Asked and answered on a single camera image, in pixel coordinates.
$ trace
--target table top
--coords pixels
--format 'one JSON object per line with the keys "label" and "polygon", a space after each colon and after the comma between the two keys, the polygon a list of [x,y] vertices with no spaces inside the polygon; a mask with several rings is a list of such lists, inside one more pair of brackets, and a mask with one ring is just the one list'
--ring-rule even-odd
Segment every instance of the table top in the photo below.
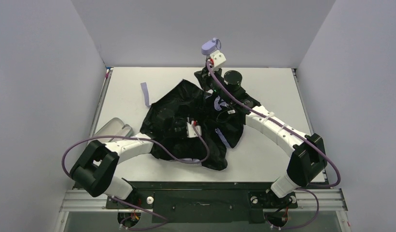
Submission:
{"label": "table top", "polygon": [[[118,117],[137,133],[148,107],[140,83],[146,82],[150,104],[156,102],[182,79],[197,86],[194,72],[202,68],[115,67],[99,115],[96,131],[110,119]],[[237,70],[242,87],[275,116],[299,131],[310,134],[306,114],[291,69],[224,68]],[[117,166],[115,175],[128,181],[191,182],[273,182],[286,172],[289,157],[273,141],[245,126],[238,145],[226,154],[228,167],[215,171],[200,164],[183,164],[139,155]],[[324,182],[320,173],[314,182]]]}

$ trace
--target white knob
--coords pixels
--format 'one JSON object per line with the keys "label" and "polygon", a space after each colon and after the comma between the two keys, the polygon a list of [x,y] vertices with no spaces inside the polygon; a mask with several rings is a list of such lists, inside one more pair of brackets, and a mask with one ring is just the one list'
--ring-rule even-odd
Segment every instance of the white knob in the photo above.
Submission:
{"label": "white knob", "polygon": [[152,204],[154,202],[153,197],[147,197],[147,204]]}

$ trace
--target purple handle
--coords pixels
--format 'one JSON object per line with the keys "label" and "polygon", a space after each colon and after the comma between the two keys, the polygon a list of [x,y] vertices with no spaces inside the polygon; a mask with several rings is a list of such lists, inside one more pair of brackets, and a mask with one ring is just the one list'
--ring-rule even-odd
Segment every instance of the purple handle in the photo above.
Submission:
{"label": "purple handle", "polygon": [[212,40],[204,43],[201,47],[201,54],[205,56],[209,56],[215,50],[221,49],[221,41],[217,38],[213,38]]}

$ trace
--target white wall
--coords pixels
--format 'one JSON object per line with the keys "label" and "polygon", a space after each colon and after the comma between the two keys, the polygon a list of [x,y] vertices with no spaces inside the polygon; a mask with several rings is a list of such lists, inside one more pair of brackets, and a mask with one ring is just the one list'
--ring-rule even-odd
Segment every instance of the white wall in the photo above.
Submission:
{"label": "white wall", "polygon": [[111,66],[202,66],[216,36],[229,67],[297,67],[335,0],[72,0]]}
{"label": "white wall", "polygon": [[337,0],[297,74],[353,232],[396,232],[396,0]]}
{"label": "white wall", "polygon": [[104,74],[71,1],[0,1],[0,232],[53,230]]}

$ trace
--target black bag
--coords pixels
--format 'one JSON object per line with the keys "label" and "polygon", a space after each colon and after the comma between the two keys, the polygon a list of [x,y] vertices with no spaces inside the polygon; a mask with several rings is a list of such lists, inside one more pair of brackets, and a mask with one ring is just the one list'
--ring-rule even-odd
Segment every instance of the black bag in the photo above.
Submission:
{"label": "black bag", "polygon": [[[193,83],[182,80],[168,94],[151,105],[140,132],[161,143],[179,159],[204,159],[206,149],[199,138],[186,138],[185,122],[196,120],[201,126],[202,138],[210,149],[210,157],[202,166],[223,170],[227,167],[226,146],[220,139],[221,132],[230,147],[234,148],[243,132],[243,124],[235,114],[228,114],[228,106],[215,110],[216,94],[208,96]],[[157,159],[172,160],[162,148],[154,145],[151,154]]]}

